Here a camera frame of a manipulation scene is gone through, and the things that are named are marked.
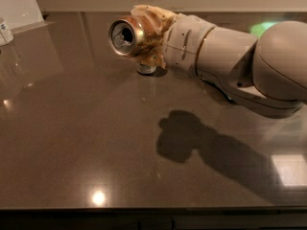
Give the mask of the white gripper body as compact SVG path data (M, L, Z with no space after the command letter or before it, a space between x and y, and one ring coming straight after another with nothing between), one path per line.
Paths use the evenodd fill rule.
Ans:
M201 45L215 27L195 15L180 18L163 36L162 56L166 66L194 76Z

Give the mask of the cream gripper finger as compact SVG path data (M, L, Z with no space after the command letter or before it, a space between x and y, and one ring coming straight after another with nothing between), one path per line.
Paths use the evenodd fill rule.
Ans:
M177 21L176 13L149 5L135 5L130 14L145 17L158 35L162 35Z
M139 48L137 62L149 67L166 68L166 62L162 54L161 36L142 36L137 39Z

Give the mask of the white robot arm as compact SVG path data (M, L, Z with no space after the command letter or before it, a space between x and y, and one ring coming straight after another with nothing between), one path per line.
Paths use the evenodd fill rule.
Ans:
M198 76L262 116L286 118L307 103L307 24L283 21L259 37L195 15L136 5L162 37L165 66Z

